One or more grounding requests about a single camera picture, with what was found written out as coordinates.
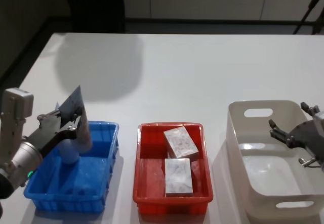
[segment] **green indicator light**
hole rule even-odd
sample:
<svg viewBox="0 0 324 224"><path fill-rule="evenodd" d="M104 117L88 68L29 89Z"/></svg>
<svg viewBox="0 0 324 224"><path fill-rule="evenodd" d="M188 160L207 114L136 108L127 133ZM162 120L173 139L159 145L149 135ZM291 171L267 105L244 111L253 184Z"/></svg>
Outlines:
<svg viewBox="0 0 324 224"><path fill-rule="evenodd" d="M30 171L28 174L27 174L27 177L30 178L32 176L34 172L33 171Z"/></svg>

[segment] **red plastic bin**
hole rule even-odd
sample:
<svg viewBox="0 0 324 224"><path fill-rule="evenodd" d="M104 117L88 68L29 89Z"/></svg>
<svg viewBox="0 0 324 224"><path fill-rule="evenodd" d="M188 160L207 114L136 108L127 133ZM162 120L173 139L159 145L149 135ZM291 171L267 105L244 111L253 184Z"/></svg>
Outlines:
<svg viewBox="0 0 324 224"><path fill-rule="evenodd" d="M193 195L165 197L167 144L163 132L185 126L199 149L199 159L191 163ZM148 123L138 128L133 199L140 214L205 214L213 199L204 129L197 123Z"/></svg>

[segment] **black pants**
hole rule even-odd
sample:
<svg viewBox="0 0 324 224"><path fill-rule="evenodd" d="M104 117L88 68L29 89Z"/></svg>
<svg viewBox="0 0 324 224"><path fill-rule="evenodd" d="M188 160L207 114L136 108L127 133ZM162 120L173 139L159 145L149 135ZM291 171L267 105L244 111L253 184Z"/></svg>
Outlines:
<svg viewBox="0 0 324 224"><path fill-rule="evenodd" d="M73 32L125 33L124 0L67 0Z"/></svg>

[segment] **blue plastic bin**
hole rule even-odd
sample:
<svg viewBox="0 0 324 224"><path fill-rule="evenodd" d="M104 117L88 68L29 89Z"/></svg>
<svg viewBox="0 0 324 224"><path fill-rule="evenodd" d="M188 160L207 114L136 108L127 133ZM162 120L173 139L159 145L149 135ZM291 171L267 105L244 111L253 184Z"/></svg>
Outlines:
<svg viewBox="0 0 324 224"><path fill-rule="evenodd" d="M61 163L53 149L30 178L24 195L37 209L101 212L118 151L119 125L89 121L93 147L73 165Z"/></svg>

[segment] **dark floor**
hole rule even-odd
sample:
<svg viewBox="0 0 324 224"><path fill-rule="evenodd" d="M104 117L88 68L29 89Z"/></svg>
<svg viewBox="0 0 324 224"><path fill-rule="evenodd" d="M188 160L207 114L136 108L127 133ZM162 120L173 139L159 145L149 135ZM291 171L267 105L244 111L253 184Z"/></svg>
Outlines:
<svg viewBox="0 0 324 224"><path fill-rule="evenodd" d="M292 34L294 25L237 25L237 24L181 24L181 23L141 23L126 24L127 33L155 34ZM0 79L0 95L6 88L19 87L45 44L54 32L71 32L71 24L66 21L46 23L40 33L20 56L13 70ZM303 26L299 34L310 34L311 27Z"/></svg>

